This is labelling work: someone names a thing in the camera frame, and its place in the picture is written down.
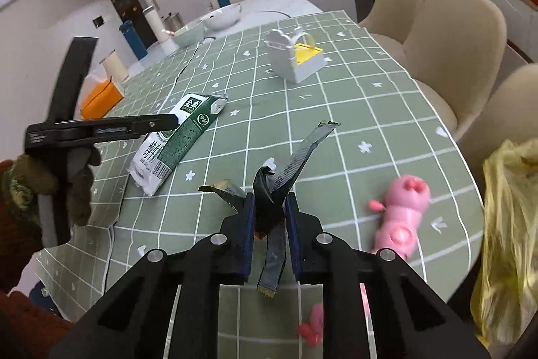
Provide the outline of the gloved hand on handle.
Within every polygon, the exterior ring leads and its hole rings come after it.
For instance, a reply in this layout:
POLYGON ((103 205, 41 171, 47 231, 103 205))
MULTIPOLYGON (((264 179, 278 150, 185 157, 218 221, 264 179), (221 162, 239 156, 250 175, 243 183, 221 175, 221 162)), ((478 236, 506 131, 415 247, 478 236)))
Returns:
MULTIPOLYGON (((101 164, 95 147, 68 152, 67 208, 71 225, 85 226, 91 216, 93 167, 101 164)), ((1 206, 16 220, 39 226, 37 198, 55 194, 57 178, 38 160, 27 154, 1 162, 1 206)))

